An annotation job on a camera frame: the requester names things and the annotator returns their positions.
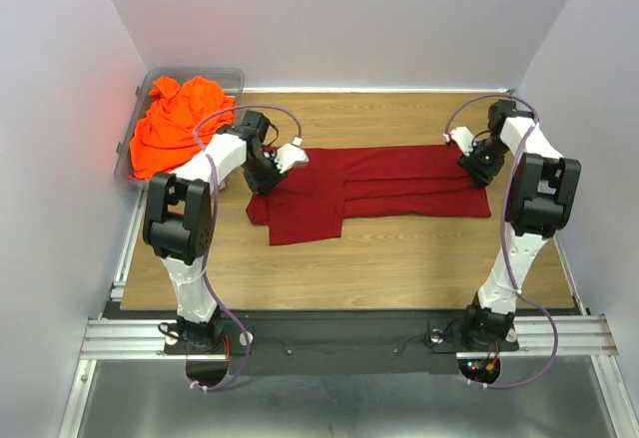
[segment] crumpled orange fabric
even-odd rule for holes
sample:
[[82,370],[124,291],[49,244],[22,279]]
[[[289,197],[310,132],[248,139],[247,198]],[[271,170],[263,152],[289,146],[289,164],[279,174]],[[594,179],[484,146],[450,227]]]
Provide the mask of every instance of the crumpled orange fabric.
[[[147,180],[155,172],[169,172],[200,151],[193,138],[193,128],[213,112],[236,103],[215,82],[195,77],[184,86],[170,77],[153,83],[149,93],[151,107],[140,119],[131,140],[131,162],[137,179]],[[208,144],[221,126],[233,123],[233,112],[225,112],[209,120],[198,133]]]

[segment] red cloth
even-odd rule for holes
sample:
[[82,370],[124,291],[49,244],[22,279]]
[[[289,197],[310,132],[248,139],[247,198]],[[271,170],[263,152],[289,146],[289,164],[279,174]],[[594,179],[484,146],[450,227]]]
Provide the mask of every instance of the red cloth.
[[253,196],[247,215],[269,226],[269,243],[284,245],[341,236],[343,219],[421,214],[490,217],[478,189],[448,146],[307,149],[267,197]]

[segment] gray floor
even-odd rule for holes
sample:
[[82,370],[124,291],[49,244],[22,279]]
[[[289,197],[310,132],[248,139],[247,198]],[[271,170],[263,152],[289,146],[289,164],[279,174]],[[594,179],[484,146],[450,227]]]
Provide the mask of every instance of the gray floor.
[[[503,360],[500,382],[544,359]],[[588,357],[557,360],[540,381],[509,391],[425,373],[248,377],[230,391],[190,390],[184,362],[103,362],[80,436],[520,437],[615,436]]]

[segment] wall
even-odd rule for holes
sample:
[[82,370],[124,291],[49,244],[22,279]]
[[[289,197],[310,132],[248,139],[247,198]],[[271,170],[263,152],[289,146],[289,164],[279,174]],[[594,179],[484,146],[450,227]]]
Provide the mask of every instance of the wall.
[[566,0],[113,0],[147,67],[250,87],[514,87]]
[[115,147],[143,64],[110,0],[0,0],[0,436],[57,436],[131,194]]
[[569,0],[519,88],[583,173],[561,234],[584,302],[605,312],[639,406],[637,296],[638,0]]

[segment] gray plastic bin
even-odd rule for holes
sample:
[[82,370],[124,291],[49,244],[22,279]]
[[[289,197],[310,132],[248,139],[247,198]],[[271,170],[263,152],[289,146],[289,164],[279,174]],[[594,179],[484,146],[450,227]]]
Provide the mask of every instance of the gray plastic bin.
[[[210,81],[217,82],[224,89],[228,96],[235,96],[236,103],[242,100],[242,90],[244,89],[244,73],[239,69],[216,69],[216,68],[197,68],[197,67],[160,67],[149,72],[144,78],[142,86],[136,90],[138,101],[133,109],[131,122],[127,128],[127,133],[120,144],[118,144],[118,162],[116,164],[115,176],[118,181],[128,184],[141,185],[147,181],[140,181],[133,178],[133,165],[131,164],[131,152],[129,151],[129,143],[133,138],[138,121],[147,115],[149,107],[151,107],[151,98],[149,92],[153,88],[153,83],[162,76],[174,78],[180,84],[184,84],[196,76],[202,76]],[[242,111],[236,113],[236,121],[242,119]]]

